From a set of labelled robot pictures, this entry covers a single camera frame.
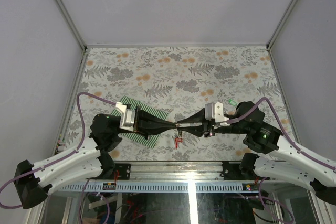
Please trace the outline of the red keyring fob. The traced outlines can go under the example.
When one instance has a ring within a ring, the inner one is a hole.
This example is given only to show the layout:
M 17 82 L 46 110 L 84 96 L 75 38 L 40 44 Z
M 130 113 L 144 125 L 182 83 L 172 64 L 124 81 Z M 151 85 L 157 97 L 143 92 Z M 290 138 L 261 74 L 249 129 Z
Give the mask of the red keyring fob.
M 183 138 L 177 136 L 177 137 L 174 139 L 174 142 L 175 142 L 175 149 L 177 150 L 177 149 L 179 148 L 179 144 L 183 142 Z

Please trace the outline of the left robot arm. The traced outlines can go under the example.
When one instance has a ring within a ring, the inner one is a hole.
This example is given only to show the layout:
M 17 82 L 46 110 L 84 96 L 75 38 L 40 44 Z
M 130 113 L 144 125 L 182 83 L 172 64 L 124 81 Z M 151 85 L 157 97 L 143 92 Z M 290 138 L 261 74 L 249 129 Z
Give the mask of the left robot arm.
M 175 123 L 140 108 L 132 110 L 128 104 L 118 102 L 115 107 L 120 115 L 97 114 L 90 135 L 77 146 L 40 162 L 24 160 L 17 165 L 14 186 L 23 209 L 39 205 L 48 195 L 73 182 L 111 178 L 115 165 L 108 152 L 122 141 L 119 134 L 135 133 L 149 138 L 176 127 Z

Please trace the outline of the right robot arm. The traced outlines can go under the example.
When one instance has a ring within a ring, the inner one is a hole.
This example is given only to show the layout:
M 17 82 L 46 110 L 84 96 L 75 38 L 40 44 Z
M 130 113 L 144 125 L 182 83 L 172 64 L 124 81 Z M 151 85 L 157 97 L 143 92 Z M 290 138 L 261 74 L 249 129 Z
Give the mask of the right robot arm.
M 294 142 L 283 126 L 274 127 L 264 117 L 264 112 L 251 101 L 239 103 L 233 115 L 223 113 L 220 102 L 208 103 L 196 114 L 178 121 L 177 128 L 204 137 L 243 134 L 243 143 L 251 149 L 239 164 L 238 172 L 243 178 L 282 180 L 335 205 L 335 161 Z

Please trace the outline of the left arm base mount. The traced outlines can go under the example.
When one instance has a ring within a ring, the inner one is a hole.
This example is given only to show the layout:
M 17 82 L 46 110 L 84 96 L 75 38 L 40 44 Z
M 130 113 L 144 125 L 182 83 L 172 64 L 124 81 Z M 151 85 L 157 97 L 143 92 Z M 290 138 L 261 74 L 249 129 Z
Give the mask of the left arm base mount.
M 117 163 L 114 169 L 115 180 L 129 180 L 131 175 L 131 164 Z

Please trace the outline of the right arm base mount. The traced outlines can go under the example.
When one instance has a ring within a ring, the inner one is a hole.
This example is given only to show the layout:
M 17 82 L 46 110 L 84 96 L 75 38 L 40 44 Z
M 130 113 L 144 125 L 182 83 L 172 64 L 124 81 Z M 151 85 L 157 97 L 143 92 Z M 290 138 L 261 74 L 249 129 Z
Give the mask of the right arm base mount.
M 220 177 L 224 180 L 248 180 L 249 177 L 245 176 L 239 169 L 240 161 L 222 161 L 222 172 Z

